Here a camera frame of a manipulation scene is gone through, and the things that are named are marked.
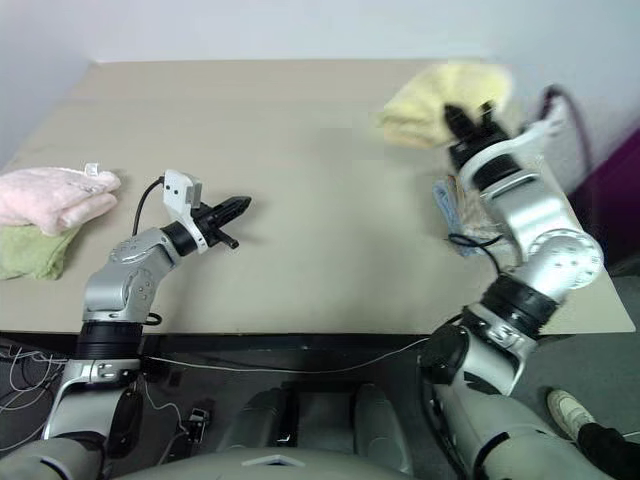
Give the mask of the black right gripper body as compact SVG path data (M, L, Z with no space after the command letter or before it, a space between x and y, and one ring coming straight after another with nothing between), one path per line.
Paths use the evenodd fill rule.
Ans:
M506 131L495 121L492 123L477 123L473 121L473 136L471 138L455 138L449 148L452 161L468 161L480 151L491 145L509 140Z

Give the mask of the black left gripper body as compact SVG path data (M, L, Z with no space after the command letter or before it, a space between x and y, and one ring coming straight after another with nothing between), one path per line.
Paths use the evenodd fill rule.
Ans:
M213 247L219 243L231 249L236 249L239 246L238 240L222 231L222 227L229 222L217 222L215 220L214 207L202 204L199 208L192 210L192 218L204 236L208 247Z

